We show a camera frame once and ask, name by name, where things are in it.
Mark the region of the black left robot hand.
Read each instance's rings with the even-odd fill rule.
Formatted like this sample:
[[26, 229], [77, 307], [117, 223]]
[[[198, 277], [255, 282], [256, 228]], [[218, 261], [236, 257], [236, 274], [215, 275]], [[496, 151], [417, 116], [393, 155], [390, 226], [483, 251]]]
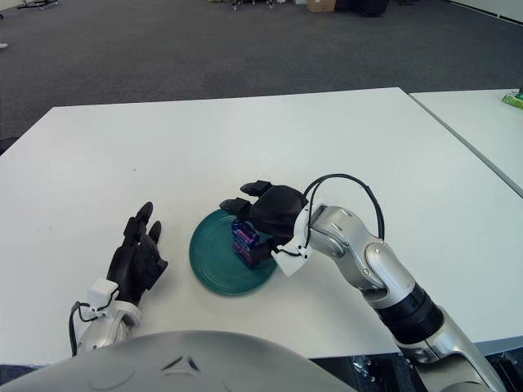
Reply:
[[162, 233], [160, 221], [147, 229], [153, 210], [153, 203], [147, 202], [128, 219], [122, 245], [113, 255], [106, 278], [118, 284], [117, 301], [138, 306], [144, 292], [155, 285], [168, 267], [158, 249]]

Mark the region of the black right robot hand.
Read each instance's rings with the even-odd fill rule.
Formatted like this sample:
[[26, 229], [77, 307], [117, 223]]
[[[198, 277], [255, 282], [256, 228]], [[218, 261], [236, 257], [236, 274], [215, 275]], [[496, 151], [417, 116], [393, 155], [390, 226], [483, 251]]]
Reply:
[[224, 212], [235, 216], [252, 230], [265, 234], [268, 239], [248, 242], [248, 264], [254, 266], [271, 258], [279, 245], [284, 245], [293, 236], [295, 220], [306, 206], [302, 193], [287, 185], [273, 185], [269, 181], [257, 180], [240, 187], [240, 190], [255, 197], [255, 203], [243, 198], [230, 198], [219, 204]]

